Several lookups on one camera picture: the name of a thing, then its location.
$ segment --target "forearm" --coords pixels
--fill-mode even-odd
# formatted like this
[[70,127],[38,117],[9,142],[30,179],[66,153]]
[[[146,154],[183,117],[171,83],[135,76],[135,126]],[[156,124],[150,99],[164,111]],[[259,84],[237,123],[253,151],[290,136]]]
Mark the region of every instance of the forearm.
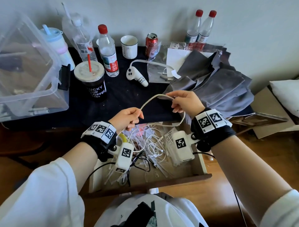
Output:
[[270,205],[292,189],[236,136],[213,146],[212,152],[256,224]]
[[75,174],[78,192],[82,189],[88,176],[97,163],[97,154],[87,143],[80,142],[62,156],[72,167]]

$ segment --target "white shirt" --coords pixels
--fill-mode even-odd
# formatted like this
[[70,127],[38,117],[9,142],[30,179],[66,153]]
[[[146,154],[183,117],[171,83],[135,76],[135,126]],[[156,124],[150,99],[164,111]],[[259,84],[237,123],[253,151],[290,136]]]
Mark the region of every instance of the white shirt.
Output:
[[[138,195],[111,206],[96,227],[120,225],[141,203],[153,207],[155,217],[148,226],[208,225],[187,199],[166,201],[155,195]],[[28,180],[0,206],[0,226],[83,226],[84,203],[77,193],[75,175],[63,158],[34,170]],[[299,193],[292,190],[265,213],[260,226],[299,226]]]

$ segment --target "wrist strap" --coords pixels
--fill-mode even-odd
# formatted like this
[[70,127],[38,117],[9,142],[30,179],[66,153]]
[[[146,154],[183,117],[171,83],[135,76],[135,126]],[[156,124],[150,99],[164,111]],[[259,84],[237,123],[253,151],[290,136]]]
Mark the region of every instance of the wrist strap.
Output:
[[81,136],[81,141],[90,145],[101,162],[106,162],[113,155],[107,150],[116,144],[116,129],[108,122],[95,122]]
[[200,140],[197,149],[208,152],[212,146],[235,135],[236,133],[231,126],[232,124],[219,111],[205,108],[193,118],[191,123],[191,131]]

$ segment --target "hand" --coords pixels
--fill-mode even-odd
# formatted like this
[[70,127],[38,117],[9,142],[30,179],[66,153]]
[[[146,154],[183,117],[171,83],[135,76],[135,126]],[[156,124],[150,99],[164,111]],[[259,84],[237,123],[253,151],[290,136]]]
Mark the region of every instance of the hand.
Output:
[[136,107],[131,107],[118,112],[113,118],[109,120],[110,124],[116,128],[117,134],[126,129],[130,131],[139,122],[138,118],[144,119],[143,113]]
[[193,91],[172,91],[166,95],[175,98],[172,101],[171,107],[174,108],[172,112],[185,111],[193,119],[196,115],[202,112],[205,107]]

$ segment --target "red bottle cap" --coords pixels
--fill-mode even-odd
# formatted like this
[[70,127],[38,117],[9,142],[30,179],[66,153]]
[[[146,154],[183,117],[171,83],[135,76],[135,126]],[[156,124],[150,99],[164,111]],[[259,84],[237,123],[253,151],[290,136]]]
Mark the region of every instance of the red bottle cap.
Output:
[[107,26],[106,25],[99,25],[98,27],[98,30],[101,34],[107,34],[108,33],[108,30],[107,30]]
[[204,12],[203,12],[202,10],[197,10],[195,15],[196,15],[197,17],[201,17],[203,13],[204,13]]
[[215,17],[217,12],[215,10],[211,10],[209,16],[210,17]]

